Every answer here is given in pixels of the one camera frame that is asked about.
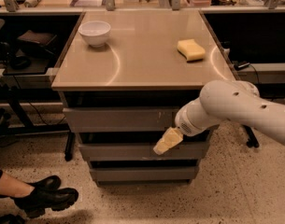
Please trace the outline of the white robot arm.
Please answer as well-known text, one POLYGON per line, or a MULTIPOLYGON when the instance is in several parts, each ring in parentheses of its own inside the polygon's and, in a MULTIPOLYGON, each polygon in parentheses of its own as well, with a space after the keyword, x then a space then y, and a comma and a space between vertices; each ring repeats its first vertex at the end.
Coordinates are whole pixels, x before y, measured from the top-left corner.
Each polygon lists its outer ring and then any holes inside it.
POLYGON ((213 80, 178 111, 175 126, 165 131, 153 150, 162 155, 184 136, 196 136, 225 120, 254 128, 285 146, 285 105, 262 99, 247 81, 213 80))

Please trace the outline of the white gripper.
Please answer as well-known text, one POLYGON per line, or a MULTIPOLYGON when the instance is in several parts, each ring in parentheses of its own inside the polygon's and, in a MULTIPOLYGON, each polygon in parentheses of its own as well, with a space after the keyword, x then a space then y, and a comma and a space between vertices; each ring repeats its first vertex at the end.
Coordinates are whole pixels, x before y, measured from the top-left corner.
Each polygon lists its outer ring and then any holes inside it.
POLYGON ((183 106, 175 117, 177 128, 168 128, 162 138, 156 143, 153 151, 162 155, 170 148, 178 145, 183 140, 183 134, 196 136, 206 129, 219 125, 220 119, 210 116, 197 98, 183 106))

